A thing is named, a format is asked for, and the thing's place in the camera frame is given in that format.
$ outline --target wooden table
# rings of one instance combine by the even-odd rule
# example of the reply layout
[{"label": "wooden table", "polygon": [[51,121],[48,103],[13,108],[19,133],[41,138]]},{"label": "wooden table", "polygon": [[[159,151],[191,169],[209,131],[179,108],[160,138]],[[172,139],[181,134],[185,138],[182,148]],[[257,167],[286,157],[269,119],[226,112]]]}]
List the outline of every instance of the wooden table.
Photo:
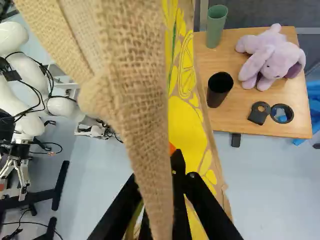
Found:
[{"label": "wooden table", "polygon": [[[279,79],[263,92],[256,88],[245,90],[238,81],[239,71],[248,59],[248,55],[236,52],[238,39],[243,35],[257,35],[266,29],[266,27],[225,29],[219,46],[214,49],[206,47],[205,32],[194,33],[198,77],[202,81],[205,93],[209,78],[217,72],[229,73],[234,81],[233,88],[223,103],[218,108],[208,107],[211,127],[216,131],[232,133],[310,139],[312,126],[304,72],[294,79]],[[299,44],[293,26],[284,26],[282,33],[287,36],[288,41]],[[271,107],[274,104],[289,105],[294,111],[293,120],[280,124],[268,116],[262,126],[248,121],[251,106],[258,101],[264,101]]]}]

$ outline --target gray floor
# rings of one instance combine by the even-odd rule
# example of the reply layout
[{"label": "gray floor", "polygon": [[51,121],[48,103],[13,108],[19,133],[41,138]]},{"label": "gray floor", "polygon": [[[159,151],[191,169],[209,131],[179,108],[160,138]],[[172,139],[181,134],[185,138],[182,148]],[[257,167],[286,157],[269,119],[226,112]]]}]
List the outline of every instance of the gray floor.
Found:
[{"label": "gray floor", "polygon": [[[55,141],[67,145],[63,139],[71,130],[67,132],[61,137],[55,134]],[[288,138],[243,135],[240,148],[232,148],[228,133],[215,132],[214,138],[229,185],[234,224],[245,240],[319,239],[320,150],[312,148],[315,139],[297,147]],[[35,188],[45,189],[55,182],[63,159],[48,160],[34,166],[38,171],[31,176],[36,184],[43,182]],[[47,201],[38,204],[38,216],[26,215],[23,220],[46,223],[56,215],[57,230],[65,240],[85,240],[132,170],[123,144],[115,139],[76,137],[70,160],[59,210],[52,212]],[[10,211],[6,222],[18,220],[19,215]],[[15,227],[6,226],[3,234]],[[23,240],[44,231],[33,225],[23,227],[19,238]]]}]

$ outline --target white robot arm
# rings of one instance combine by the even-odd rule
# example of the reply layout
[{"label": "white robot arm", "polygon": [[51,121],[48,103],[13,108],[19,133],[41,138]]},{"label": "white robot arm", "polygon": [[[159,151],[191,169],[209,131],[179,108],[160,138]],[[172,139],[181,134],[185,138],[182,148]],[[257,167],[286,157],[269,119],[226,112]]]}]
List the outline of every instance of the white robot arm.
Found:
[{"label": "white robot arm", "polygon": [[[33,59],[23,52],[19,52],[19,47],[25,44],[28,39],[27,30],[19,23],[0,23],[0,56],[5,58],[10,66],[17,71],[23,83],[37,90],[38,94],[36,92],[33,94],[34,102],[39,101],[40,95],[43,99],[43,102],[32,110],[40,111],[43,109],[51,115],[63,116],[80,123],[86,115],[81,112],[76,101],[64,96],[51,96],[51,92],[48,90],[47,76],[43,74]],[[0,76],[0,108],[12,116],[30,108],[15,96],[3,75]],[[19,135],[14,134],[15,139],[32,140],[33,137],[41,135],[45,130],[37,112],[28,112],[20,119],[16,117],[15,120],[15,130],[19,132]]]}]

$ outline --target black metal stand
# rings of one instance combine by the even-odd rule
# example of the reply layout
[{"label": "black metal stand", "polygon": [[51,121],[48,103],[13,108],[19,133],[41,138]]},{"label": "black metal stand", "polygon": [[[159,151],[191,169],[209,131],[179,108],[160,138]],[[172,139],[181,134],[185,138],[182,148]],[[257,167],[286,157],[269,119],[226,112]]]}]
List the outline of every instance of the black metal stand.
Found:
[{"label": "black metal stand", "polygon": [[33,240],[54,240],[56,224],[57,219],[55,217],[51,217],[46,229],[46,233],[34,238]]},{"label": "black metal stand", "polygon": [[[210,240],[243,240],[206,183],[197,172],[185,175],[186,163],[180,149],[171,156],[174,223],[173,240],[191,240],[191,230],[184,194],[192,203]],[[88,240],[121,240],[142,197],[132,174]],[[139,240],[152,240],[149,219],[143,213]]]},{"label": "black metal stand", "polygon": [[[35,208],[35,203],[42,202],[45,200],[52,199],[51,209],[57,211],[61,199],[62,190],[64,187],[65,179],[67,176],[67,171],[69,167],[69,161],[63,161],[61,169],[55,184],[55,188],[38,191],[38,192],[28,192],[23,201],[19,201],[18,196],[8,197],[3,200],[0,200],[0,231],[2,227],[2,222],[4,220],[5,211],[7,209],[15,209],[22,206],[28,206],[31,209],[32,216],[37,215],[37,210]],[[49,224],[53,224],[52,218],[50,219]]]}]

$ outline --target stuffed animal ear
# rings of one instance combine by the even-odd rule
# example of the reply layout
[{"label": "stuffed animal ear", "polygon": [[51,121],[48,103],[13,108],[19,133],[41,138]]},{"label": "stuffed animal ear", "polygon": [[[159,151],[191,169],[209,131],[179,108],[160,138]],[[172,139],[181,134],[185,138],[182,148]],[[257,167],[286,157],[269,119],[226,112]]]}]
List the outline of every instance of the stuffed animal ear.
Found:
[{"label": "stuffed animal ear", "polygon": [[249,59],[243,64],[238,79],[243,82],[254,75],[257,75],[265,62],[271,57],[275,51],[275,46],[266,45],[261,49],[258,49]]},{"label": "stuffed animal ear", "polygon": [[289,68],[287,74],[284,76],[287,79],[295,78],[302,69],[306,66],[306,54],[300,49],[300,57],[298,62],[296,62],[292,67]]}]

